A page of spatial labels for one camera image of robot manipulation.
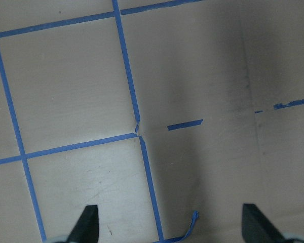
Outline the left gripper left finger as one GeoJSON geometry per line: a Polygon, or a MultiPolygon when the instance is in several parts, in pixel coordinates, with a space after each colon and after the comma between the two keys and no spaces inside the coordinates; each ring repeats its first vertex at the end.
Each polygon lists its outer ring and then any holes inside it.
{"type": "Polygon", "coordinates": [[[98,242],[98,205],[85,206],[82,214],[67,238],[67,242],[98,242]]]}

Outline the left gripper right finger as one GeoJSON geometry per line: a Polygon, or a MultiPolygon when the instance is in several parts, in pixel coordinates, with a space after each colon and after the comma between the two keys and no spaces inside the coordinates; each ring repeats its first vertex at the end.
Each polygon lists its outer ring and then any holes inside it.
{"type": "Polygon", "coordinates": [[[284,242],[285,237],[255,204],[242,206],[242,238],[244,242],[284,242]]]}

